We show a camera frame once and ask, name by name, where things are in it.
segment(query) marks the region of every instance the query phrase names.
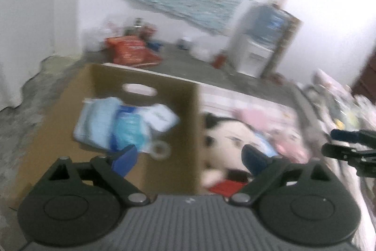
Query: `cardboard box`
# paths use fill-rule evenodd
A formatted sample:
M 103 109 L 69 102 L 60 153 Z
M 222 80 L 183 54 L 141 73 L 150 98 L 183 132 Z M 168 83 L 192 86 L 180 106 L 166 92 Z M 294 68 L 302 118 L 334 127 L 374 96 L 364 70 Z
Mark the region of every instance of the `cardboard box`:
M 143 84 L 154 88 L 157 94 L 129 93 L 123 89 L 124 84 Z M 34 185 L 61 156 L 69 156 L 73 162 L 86 162 L 96 155 L 105 154 L 105 151 L 76 142 L 72 133 L 80 116 L 82 101 L 109 96 L 136 106 L 162 103 L 180 118 L 179 124 L 159 137 L 171 146 L 171 157 L 156 161 L 141 153 L 126 179 L 150 195 L 198 194 L 203 167 L 198 91 L 198 84 L 170 76 L 126 67 L 87 65 L 69 83 L 27 148 L 11 200 L 19 203 L 25 189 Z

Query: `cardboard box handle hole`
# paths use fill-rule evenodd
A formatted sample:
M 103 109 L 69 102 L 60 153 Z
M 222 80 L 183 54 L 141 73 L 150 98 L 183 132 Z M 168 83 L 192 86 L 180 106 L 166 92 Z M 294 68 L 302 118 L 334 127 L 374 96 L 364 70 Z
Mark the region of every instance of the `cardboard box handle hole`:
M 122 88 L 126 92 L 144 96 L 155 96 L 158 93 L 155 88 L 143 84 L 123 84 Z

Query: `stuffed toy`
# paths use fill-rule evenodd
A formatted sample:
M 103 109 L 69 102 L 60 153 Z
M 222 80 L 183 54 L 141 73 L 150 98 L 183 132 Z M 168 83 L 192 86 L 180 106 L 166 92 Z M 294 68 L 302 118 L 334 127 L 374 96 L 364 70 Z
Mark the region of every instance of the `stuffed toy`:
M 311 157 L 309 151 L 304 148 L 300 135 L 290 127 L 269 127 L 267 113 L 260 109 L 238 109 L 234 116 L 244 123 L 262 131 L 275 150 L 287 157 L 293 163 L 307 163 Z
M 249 174 L 241 160 L 244 145 L 249 144 L 263 152 L 263 144 L 256 131 L 240 120 L 205 116 L 206 156 L 208 168 L 201 176 L 204 188 L 210 188 L 228 179 L 230 172 Z

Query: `red object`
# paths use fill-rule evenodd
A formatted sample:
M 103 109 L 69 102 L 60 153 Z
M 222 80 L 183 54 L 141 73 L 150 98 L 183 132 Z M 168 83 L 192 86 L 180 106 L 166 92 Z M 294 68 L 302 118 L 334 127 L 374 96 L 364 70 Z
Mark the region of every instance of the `red object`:
M 247 183 L 243 182 L 224 180 L 223 182 L 220 182 L 217 185 L 214 185 L 213 187 L 209 188 L 209 191 L 229 198 L 233 194 L 240 191 L 246 185 Z
M 221 53 L 221 54 L 219 54 L 219 55 L 216 57 L 215 61 L 212 63 L 212 66 L 213 66 L 214 68 L 216 68 L 216 69 L 221 68 L 222 65 L 224 64 L 224 62 L 226 61 L 226 59 L 227 59 L 227 55 Z
M 115 64 L 146 67 L 162 61 L 162 58 L 146 48 L 145 43 L 137 36 L 109 37 L 106 43 L 114 51 Z

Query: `metal screw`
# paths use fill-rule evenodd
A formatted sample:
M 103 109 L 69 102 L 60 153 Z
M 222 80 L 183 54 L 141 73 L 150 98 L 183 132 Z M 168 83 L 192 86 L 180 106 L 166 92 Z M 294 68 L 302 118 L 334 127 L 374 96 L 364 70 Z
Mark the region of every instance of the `metal screw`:
M 137 204 L 141 204 L 147 200 L 146 195 L 141 193 L 134 193 L 128 196 L 129 201 Z
M 232 195 L 231 199 L 236 203 L 247 203 L 251 200 L 251 197 L 244 193 L 237 193 Z

